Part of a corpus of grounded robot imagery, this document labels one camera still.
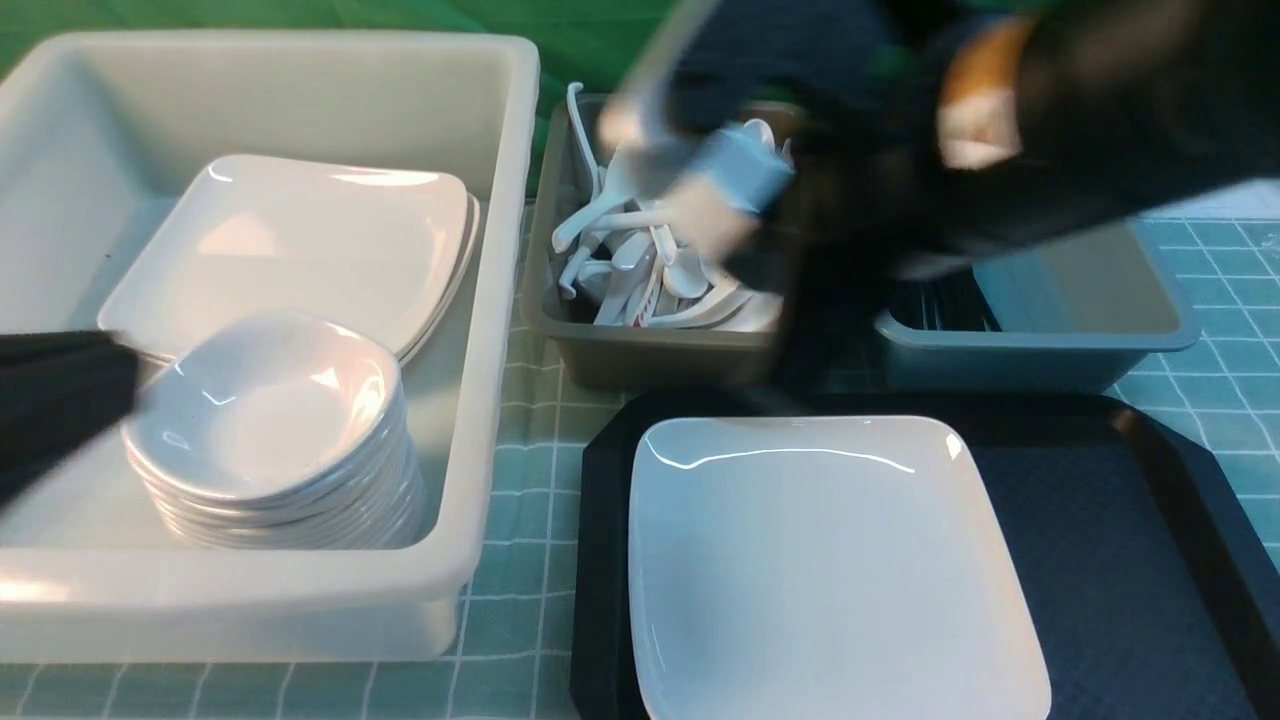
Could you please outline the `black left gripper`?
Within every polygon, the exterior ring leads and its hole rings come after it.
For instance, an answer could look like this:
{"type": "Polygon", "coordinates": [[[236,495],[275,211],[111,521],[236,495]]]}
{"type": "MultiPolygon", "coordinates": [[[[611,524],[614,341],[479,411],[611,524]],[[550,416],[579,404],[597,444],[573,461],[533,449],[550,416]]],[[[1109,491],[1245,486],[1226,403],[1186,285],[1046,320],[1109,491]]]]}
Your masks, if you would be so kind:
{"type": "Polygon", "coordinates": [[[128,416],[141,356],[102,331],[1,337],[1,503],[128,416]]]}

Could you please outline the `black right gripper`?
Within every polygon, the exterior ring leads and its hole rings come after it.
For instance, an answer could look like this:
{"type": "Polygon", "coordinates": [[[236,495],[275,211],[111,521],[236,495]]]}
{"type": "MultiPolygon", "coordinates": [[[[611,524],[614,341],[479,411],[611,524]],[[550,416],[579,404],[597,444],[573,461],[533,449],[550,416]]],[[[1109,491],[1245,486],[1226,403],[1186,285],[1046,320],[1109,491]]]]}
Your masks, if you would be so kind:
{"type": "Polygon", "coordinates": [[[914,61],[957,1],[680,1],[605,102],[600,137],[703,258],[783,306],[746,401],[812,396],[922,238],[914,61]]]}

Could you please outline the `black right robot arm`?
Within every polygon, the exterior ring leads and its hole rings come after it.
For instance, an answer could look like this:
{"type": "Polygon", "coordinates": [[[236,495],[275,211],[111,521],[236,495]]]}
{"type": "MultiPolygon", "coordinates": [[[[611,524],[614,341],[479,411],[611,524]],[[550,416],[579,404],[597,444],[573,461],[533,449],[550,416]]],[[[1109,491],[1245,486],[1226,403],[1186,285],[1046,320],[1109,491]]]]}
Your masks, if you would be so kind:
{"type": "Polygon", "coordinates": [[[598,117],[637,195],[783,310],[806,398],[893,290],[1277,177],[1275,1],[680,1],[598,117]]]}

